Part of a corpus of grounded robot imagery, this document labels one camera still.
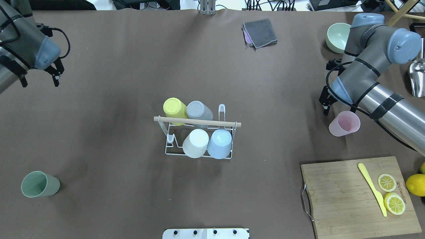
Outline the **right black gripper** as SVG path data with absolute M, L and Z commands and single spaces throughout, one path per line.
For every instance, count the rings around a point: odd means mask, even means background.
M 324 111 L 323 114 L 328 116 L 330 111 L 330 106 L 337 102 L 337 99 L 331 94 L 328 90 L 328 86 L 324 86 L 319 98 L 320 104 L 323 106 Z

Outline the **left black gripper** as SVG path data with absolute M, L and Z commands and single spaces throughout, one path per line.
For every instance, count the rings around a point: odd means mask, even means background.
M 60 76 L 64 73 L 65 68 L 62 64 L 62 60 L 60 58 L 56 59 L 50 66 L 48 66 L 45 70 L 45 72 L 49 73 L 52 76 L 52 80 L 55 87 L 59 86 L 59 79 Z M 23 86 L 23 88 L 28 86 L 28 82 L 26 80 L 26 77 L 22 76 L 20 77 L 20 83 Z

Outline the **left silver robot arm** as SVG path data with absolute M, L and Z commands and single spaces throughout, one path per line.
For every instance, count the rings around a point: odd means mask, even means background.
M 49 73 L 59 86 L 64 67 L 61 50 L 50 39 L 52 28 L 35 22 L 27 0 L 2 0 L 0 8 L 0 91 L 16 81 L 26 87 L 31 69 Z

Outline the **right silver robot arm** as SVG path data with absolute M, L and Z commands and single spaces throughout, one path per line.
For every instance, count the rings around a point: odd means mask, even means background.
M 320 100 L 324 113 L 332 103 L 342 102 L 424 155 L 424 112 L 378 81 L 393 64 L 413 60 L 421 47 L 418 33 L 386 25 L 383 15 L 356 14 L 342 61 L 329 70 L 339 75 L 332 83 L 325 78 Z

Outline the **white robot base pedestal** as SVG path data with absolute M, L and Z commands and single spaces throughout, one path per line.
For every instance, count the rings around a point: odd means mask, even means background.
M 166 229 L 163 239 L 249 239 L 246 228 L 189 228 Z

